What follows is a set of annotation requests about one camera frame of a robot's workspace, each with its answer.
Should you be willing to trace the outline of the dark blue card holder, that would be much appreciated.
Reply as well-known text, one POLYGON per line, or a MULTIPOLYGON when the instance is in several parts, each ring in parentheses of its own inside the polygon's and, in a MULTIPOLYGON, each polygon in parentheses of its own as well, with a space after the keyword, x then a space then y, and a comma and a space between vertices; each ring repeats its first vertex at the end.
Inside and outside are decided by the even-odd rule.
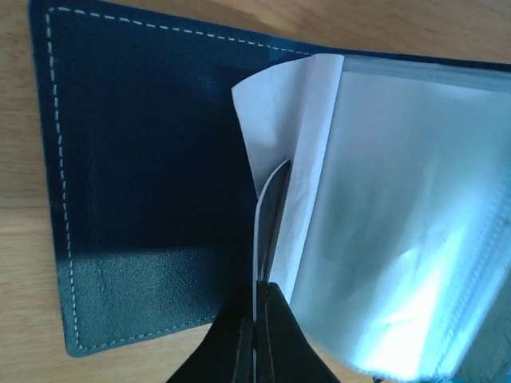
POLYGON ((252 292, 232 88, 344 58, 289 306, 374 381, 510 379, 510 67, 310 45, 101 1, 32 1, 57 282, 75 357, 210 328, 252 292))

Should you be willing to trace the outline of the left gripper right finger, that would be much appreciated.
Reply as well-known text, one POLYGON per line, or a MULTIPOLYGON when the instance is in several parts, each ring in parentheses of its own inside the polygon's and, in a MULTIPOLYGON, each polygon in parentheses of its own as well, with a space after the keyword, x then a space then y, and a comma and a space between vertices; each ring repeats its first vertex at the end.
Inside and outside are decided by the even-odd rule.
POLYGON ((337 382, 307 342, 279 286, 269 281, 290 173, 290 160, 278 165, 255 209, 255 381, 337 382))

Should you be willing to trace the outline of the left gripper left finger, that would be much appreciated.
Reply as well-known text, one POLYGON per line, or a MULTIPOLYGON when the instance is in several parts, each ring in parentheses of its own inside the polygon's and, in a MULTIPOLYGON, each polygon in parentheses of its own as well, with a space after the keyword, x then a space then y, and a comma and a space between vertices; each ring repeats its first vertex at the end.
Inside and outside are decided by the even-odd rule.
POLYGON ((252 382, 252 340, 252 292, 241 288, 224 303, 204 340, 168 381, 252 382))

